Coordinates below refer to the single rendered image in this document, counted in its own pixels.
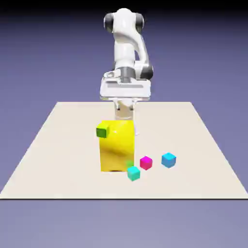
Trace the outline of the small green cube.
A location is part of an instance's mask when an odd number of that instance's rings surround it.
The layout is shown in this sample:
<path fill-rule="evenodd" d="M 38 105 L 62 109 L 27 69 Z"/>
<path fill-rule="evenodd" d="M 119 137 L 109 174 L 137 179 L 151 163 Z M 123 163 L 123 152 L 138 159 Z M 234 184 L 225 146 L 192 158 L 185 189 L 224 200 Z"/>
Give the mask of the small green cube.
<path fill-rule="evenodd" d="M 107 138 L 109 134 L 109 124 L 107 123 L 100 123 L 96 127 L 96 135 L 99 138 Z"/>

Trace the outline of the small blue cube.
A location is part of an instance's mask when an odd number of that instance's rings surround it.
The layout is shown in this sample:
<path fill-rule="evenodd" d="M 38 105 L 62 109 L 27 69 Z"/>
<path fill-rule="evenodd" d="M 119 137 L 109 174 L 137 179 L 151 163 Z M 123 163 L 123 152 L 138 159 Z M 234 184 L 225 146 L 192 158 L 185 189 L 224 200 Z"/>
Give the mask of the small blue cube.
<path fill-rule="evenodd" d="M 171 153 L 163 154 L 161 157 L 161 164 L 167 168 L 171 168 L 176 163 L 176 156 Z"/>

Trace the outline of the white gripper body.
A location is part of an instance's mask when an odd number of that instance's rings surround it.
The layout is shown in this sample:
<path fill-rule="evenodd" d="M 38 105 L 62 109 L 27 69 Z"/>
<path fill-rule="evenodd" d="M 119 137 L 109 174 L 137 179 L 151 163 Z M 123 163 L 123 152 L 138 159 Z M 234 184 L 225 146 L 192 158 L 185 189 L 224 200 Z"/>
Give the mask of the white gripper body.
<path fill-rule="evenodd" d="M 151 82 L 149 80 L 130 79 L 130 83 L 122 83 L 119 77 L 102 78 L 100 98 L 104 100 L 131 98 L 139 101 L 151 97 Z"/>

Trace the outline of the small turquoise cube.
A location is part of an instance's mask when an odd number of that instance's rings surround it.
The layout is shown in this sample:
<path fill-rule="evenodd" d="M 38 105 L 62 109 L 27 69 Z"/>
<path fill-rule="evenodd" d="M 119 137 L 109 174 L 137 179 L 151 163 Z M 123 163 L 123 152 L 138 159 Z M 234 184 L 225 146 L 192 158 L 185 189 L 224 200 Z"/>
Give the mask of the small turquoise cube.
<path fill-rule="evenodd" d="M 127 176 L 131 181 L 135 181 L 140 178 L 140 170 L 136 166 L 129 167 L 127 169 Z"/>

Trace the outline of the large yellow box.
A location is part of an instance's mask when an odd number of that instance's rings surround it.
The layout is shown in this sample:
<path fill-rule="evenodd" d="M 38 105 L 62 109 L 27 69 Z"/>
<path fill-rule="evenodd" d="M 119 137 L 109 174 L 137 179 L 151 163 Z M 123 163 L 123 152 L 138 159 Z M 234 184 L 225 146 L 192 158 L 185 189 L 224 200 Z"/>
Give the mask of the large yellow box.
<path fill-rule="evenodd" d="M 99 138 L 101 171 L 127 171 L 134 165 L 134 121 L 103 120 L 101 123 L 109 124 L 107 138 Z"/>

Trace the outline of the small magenta cube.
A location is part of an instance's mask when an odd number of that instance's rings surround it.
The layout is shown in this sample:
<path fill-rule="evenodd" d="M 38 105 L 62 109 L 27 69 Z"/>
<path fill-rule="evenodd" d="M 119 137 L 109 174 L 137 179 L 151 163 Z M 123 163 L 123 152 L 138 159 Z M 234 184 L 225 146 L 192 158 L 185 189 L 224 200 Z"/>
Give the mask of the small magenta cube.
<path fill-rule="evenodd" d="M 152 167 L 153 160 L 148 156 L 144 156 L 139 160 L 139 165 L 142 169 L 148 170 Z"/>

